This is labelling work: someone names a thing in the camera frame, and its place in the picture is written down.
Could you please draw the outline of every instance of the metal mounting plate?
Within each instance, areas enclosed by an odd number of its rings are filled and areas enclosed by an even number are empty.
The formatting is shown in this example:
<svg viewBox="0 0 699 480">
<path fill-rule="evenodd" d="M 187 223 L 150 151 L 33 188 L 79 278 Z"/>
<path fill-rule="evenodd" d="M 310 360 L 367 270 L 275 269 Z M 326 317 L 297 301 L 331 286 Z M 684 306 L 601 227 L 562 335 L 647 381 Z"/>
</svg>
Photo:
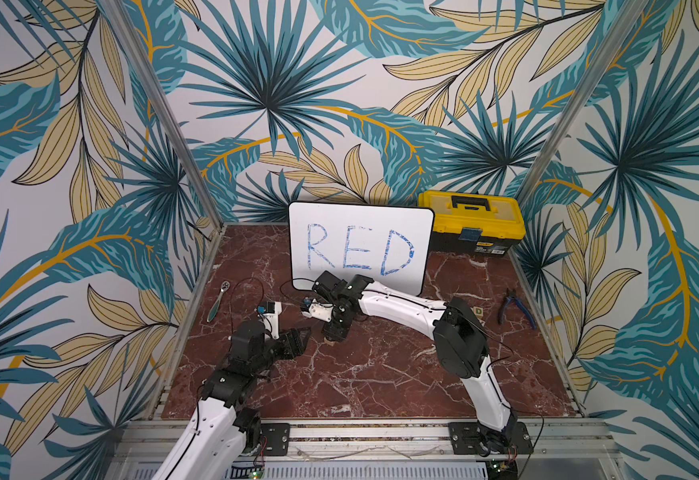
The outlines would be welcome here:
<svg viewBox="0 0 699 480">
<path fill-rule="evenodd" d="M 448 424 L 449 437 L 454 455 L 475 455 L 479 453 L 476 449 L 477 439 L 482 437 L 480 424 L 478 422 L 451 422 Z M 533 444 L 525 423 L 517 422 L 512 433 L 512 445 L 517 446 L 518 455 L 528 455 L 533 453 Z"/>
<path fill-rule="evenodd" d="M 289 423 L 263 423 L 261 434 L 267 439 L 264 455 L 284 457 L 288 453 L 288 440 L 291 432 Z"/>
</svg>

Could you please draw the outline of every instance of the tropical leaf wallpaper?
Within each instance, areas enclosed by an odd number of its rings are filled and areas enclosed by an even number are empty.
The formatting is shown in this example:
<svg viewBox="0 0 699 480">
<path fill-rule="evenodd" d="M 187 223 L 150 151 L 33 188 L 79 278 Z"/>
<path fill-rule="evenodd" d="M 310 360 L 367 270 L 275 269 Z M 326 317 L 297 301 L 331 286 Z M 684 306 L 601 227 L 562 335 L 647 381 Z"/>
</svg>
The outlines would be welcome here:
<svg viewBox="0 0 699 480">
<path fill-rule="evenodd" d="M 182 14 L 126 5 L 171 91 Z M 102 476 L 212 235 L 98 4 L 1 0 L 0 479 Z"/>
<path fill-rule="evenodd" d="M 699 478 L 699 1 L 665 3 L 533 186 L 517 259 L 579 401 L 669 480 Z"/>
<path fill-rule="evenodd" d="M 225 221 L 286 220 L 295 200 L 502 194 L 622 3 L 178 2 L 182 21 L 160 24 L 172 62 L 155 72 Z M 654 7 L 622 63 L 645 58 L 671 12 Z M 134 23 L 152 52 L 155 35 Z"/>
</svg>

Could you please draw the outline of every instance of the wire cutters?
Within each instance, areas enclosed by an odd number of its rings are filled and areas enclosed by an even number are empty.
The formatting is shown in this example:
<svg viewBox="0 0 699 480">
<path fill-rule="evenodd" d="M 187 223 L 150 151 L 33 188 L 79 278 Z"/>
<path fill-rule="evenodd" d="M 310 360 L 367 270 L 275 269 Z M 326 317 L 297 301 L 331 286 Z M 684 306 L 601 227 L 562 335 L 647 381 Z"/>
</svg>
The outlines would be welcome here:
<svg viewBox="0 0 699 480">
<path fill-rule="evenodd" d="M 511 302 L 514 302 L 517 305 L 517 308 L 520 309 L 520 311 L 523 312 L 523 315 L 525 315 L 525 318 L 528 319 L 528 323 L 531 324 L 531 328 L 536 330 L 536 321 L 534 320 L 534 316 L 528 311 L 527 308 L 525 308 L 523 300 L 520 300 L 520 297 L 517 296 L 517 291 L 515 291 L 515 289 L 507 289 L 507 293 L 504 295 L 504 302 L 501 304 L 501 308 L 498 310 L 499 325 L 504 323 L 504 312 L 507 310 L 507 306 Z"/>
</svg>

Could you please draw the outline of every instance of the black cable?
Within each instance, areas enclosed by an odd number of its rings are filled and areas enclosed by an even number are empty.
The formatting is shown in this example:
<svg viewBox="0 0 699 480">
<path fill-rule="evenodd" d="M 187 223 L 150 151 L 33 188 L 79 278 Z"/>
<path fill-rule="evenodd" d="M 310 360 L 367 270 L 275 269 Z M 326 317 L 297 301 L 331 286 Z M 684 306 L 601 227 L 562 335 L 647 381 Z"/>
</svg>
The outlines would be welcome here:
<svg viewBox="0 0 699 480">
<path fill-rule="evenodd" d="M 198 390 L 195 392 L 195 404 L 196 404 L 195 405 L 196 406 L 195 412 L 198 413 L 198 422 L 195 424 L 196 431 L 198 429 L 200 429 L 200 425 L 201 425 L 201 399 L 200 399 L 200 395 L 201 395 L 202 388 L 203 388 L 203 384 L 201 383 L 201 385 L 198 387 Z M 165 480 L 168 480 L 168 477 L 170 477 L 171 474 L 174 473 L 174 470 L 176 470 L 176 467 L 179 466 L 180 463 L 182 463 L 182 458 L 184 458 L 184 455 L 187 454 L 187 450 L 190 449 L 190 447 L 192 446 L 192 442 L 194 441 L 195 437 L 197 437 L 197 436 L 198 436 L 197 434 L 193 433 L 193 435 L 190 437 L 190 442 L 187 444 L 186 447 L 184 447 L 184 451 L 182 452 L 182 455 L 179 457 L 179 459 L 176 461 L 176 463 L 174 463 L 174 467 L 171 469 L 171 471 L 168 473 L 168 475 L 165 476 Z"/>
</svg>

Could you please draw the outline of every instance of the toolbox latch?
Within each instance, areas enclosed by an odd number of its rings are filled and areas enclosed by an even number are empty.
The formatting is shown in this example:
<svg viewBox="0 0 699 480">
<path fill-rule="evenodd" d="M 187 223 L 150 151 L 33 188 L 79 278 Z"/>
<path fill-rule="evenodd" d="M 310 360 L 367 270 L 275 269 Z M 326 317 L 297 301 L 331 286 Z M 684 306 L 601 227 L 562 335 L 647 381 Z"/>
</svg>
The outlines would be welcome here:
<svg viewBox="0 0 699 480">
<path fill-rule="evenodd" d="M 483 235 L 482 228 L 462 228 L 461 235 L 459 235 L 459 240 L 465 240 L 468 242 L 477 242 Z"/>
</svg>

